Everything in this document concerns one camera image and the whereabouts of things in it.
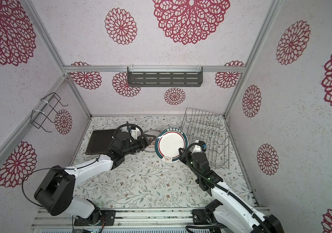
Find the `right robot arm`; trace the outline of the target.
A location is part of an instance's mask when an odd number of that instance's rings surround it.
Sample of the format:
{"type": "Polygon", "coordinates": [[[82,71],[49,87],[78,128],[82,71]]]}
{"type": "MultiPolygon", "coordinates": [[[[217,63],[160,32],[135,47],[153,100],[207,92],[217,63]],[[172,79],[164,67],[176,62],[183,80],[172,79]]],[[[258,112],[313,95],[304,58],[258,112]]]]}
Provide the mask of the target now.
{"type": "Polygon", "coordinates": [[[196,175],[199,187],[213,197],[204,209],[192,210],[194,224],[187,225],[186,231],[209,229],[219,233],[227,228],[232,233],[282,233],[284,229],[274,215],[265,215],[247,204],[210,168],[205,152],[203,143],[179,148],[180,161],[196,175]]]}

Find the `white round plate front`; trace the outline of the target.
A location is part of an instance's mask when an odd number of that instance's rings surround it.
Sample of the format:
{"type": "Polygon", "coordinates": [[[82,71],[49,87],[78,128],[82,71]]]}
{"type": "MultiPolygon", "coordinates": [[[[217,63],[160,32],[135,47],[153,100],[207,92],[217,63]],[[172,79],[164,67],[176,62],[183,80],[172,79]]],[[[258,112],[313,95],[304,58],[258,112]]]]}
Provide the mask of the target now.
{"type": "Polygon", "coordinates": [[[179,149],[186,149],[189,145],[187,135],[178,128],[167,128],[162,131],[155,141],[155,152],[159,159],[167,163],[174,163],[180,159],[179,149]]]}

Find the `black plate with gold rim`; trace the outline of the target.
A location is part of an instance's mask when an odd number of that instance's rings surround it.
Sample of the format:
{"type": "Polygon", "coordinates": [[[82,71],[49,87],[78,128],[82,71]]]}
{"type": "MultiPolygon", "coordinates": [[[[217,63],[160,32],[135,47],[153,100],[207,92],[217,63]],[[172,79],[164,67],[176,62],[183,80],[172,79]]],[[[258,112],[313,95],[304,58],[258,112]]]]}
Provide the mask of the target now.
{"type": "Polygon", "coordinates": [[[114,131],[115,129],[94,130],[91,134],[85,153],[88,155],[106,154],[108,152],[108,147],[112,142],[114,131]]]}

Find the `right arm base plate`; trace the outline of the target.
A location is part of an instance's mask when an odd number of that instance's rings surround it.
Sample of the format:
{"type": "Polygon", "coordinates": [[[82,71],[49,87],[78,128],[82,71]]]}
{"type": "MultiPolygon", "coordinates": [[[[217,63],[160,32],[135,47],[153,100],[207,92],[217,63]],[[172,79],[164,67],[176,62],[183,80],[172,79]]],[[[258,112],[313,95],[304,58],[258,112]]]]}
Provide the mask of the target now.
{"type": "Polygon", "coordinates": [[[230,216],[224,212],[224,209],[193,209],[192,210],[193,223],[195,225],[217,225],[223,224],[228,226],[230,223],[230,216]]]}

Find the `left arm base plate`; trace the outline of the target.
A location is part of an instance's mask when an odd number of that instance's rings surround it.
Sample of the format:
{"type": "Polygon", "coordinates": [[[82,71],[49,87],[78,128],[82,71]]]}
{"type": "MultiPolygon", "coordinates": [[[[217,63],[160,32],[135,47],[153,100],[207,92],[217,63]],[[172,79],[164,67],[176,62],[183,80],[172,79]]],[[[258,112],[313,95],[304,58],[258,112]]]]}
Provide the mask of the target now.
{"type": "Polygon", "coordinates": [[[115,210],[94,210],[88,218],[76,217],[74,227],[76,226],[113,226],[115,220],[115,210]]]}

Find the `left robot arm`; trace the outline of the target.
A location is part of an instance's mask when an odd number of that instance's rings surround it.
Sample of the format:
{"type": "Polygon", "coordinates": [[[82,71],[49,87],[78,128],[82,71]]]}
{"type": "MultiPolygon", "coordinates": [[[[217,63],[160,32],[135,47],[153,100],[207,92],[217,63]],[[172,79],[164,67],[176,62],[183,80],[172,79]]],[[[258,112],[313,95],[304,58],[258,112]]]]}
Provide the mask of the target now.
{"type": "Polygon", "coordinates": [[[76,218],[73,222],[82,226],[100,225],[104,221],[100,208],[89,199],[75,197],[75,188],[100,173],[117,168],[125,156],[143,151],[154,139],[155,136],[135,129],[117,132],[111,141],[95,138],[94,146],[106,146],[106,149],[88,162],[67,168],[50,168],[35,191],[35,200],[52,216],[70,214],[76,218]]]}

